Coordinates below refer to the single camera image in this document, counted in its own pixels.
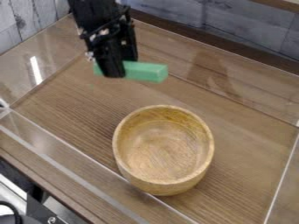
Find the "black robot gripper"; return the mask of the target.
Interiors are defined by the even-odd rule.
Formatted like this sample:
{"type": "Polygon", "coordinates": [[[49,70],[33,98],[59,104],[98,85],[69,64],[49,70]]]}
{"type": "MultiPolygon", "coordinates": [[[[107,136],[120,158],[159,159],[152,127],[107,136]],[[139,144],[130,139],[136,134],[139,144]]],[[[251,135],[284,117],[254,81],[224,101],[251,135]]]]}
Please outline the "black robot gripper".
{"type": "Polygon", "coordinates": [[[131,7],[116,0],[67,0],[88,53],[108,78],[124,78],[123,60],[138,61],[131,7]]]}

